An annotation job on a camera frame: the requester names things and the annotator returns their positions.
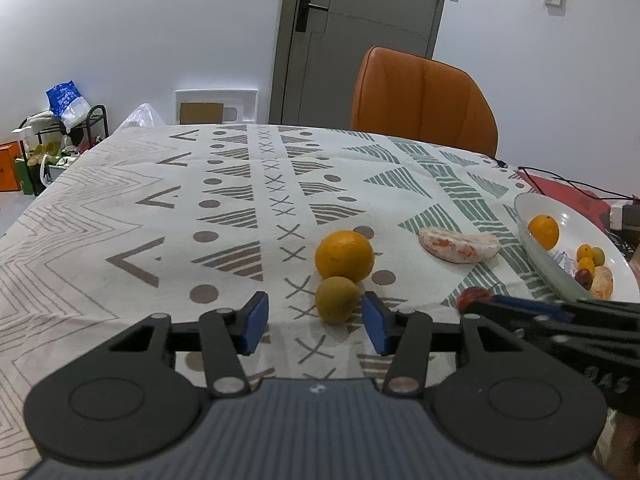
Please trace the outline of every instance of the blue plastic bag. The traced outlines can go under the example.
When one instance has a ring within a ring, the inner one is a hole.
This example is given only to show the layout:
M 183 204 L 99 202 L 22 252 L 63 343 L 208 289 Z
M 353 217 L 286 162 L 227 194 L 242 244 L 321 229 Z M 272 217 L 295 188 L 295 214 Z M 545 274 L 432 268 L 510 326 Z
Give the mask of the blue plastic bag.
M 89 113 L 89 103 L 82 97 L 73 81 L 55 85 L 47 90 L 47 97 L 51 111 L 62 121 L 67 131 L 78 126 Z

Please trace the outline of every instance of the black cable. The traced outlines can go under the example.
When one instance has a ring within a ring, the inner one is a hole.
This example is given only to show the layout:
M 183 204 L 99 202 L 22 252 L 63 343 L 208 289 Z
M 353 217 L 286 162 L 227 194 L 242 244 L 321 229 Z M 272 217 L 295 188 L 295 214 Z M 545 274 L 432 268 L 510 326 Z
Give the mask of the black cable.
M 498 168 L 508 168 L 509 167 L 509 165 L 506 162 L 504 162 L 503 160 L 500 160 L 499 158 L 495 158 L 494 156 L 491 156 L 491 155 L 487 155 L 487 156 L 498 165 Z
M 597 200 L 620 200 L 621 198 L 625 198 L 626 200 L 633 200 L 634 202 L 636 202 L 638 200 L 636 197 L 623 195 L 623 194 L 620 194 L 620 193 L 616 193 L 615 191 L 608 191 L 606 189 L 602 189 L 602 188 L 599 188 L 599 187 L 596 187 L 596 186 L 592 186 L 591 184 L 586 184 L 585 182 L 580 182 L 579 180 L 568 180 L 565 177 L 560 176 L 557 173 L 554 173 L 553 171 L 540 170 L 540 168 L 533 168 L 531 166 L 518 166 L 518 170 L 522 171 L 525 175 L 527 175 L 527 178 L 536 187 L 538 192 L 540 194 L 542 194 L 542 195 L 545 195 L 545 196 L 546 196 L 546 193 L 544 191 L 542 191 L 542 188 L 538 185 L 538 183 L 535 180 L 533 180 L 533 178 L 531 177 L 531 175 L 529 173 L 527 173 L 527 170 L 539 171 L 540 173 L 548 173 L 550 175 L 553 175 L 555 180 L 560 180 L 562 182 L 566 182 L 567 184 L 569 184 L 569 186 L 573 187 L 574 189 L 577 189 L 583 195 L 588 196 L 589 198 L 595 198 Z M 579 187 L 575 186 L 575 184 L 580 184 L 581 186 L 590 187 L 591 189 L 596 189 L 596 190 L 601 191 L 603 193 L 609 193 L 609 194 L 612 194 L 612 195 L 615 195 L 615 196 L 604 196 L 604 197 L 593 196 L 593 195 L 588 194 L 585 190 L 580 189 Z

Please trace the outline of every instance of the cardboard box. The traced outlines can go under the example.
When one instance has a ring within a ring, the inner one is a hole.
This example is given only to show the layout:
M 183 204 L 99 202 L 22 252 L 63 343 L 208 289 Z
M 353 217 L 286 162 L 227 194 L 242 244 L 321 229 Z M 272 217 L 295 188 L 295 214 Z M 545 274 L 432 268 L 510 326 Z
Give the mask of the cardboard box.
M 19 155 L 18 142 L 0 145 L 0 191 L 20 191 L 20 183 L 14 171 L 14 160 Z
M 220 124 L 222 103 L 180 103 L 180 124 Z

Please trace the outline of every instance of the leather chair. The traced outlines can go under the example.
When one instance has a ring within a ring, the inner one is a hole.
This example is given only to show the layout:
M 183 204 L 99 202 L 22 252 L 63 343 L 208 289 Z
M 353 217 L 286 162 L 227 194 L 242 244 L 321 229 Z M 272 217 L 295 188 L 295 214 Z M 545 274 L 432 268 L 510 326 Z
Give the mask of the leather chair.
M 490 156 L 498 147 L 494 115 L 467 73 L 380 46 L 360 65 L 350 127 Z

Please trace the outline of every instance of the peeled tangerine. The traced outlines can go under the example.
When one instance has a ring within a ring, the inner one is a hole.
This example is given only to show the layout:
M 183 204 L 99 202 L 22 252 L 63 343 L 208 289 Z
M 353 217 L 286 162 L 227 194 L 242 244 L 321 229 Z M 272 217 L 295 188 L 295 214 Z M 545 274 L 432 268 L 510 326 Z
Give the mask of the peeled tangerine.
M 425 250 L 454 264 L 484 262 L 500 250 L 500 240 L 493 235 L 463 235 L 439 227 L 420 229 L 418 240 Z
M 613 294 L 613 273 L 609 267 L 596 267 L 591 293 L 599 300 L 608 300 Z

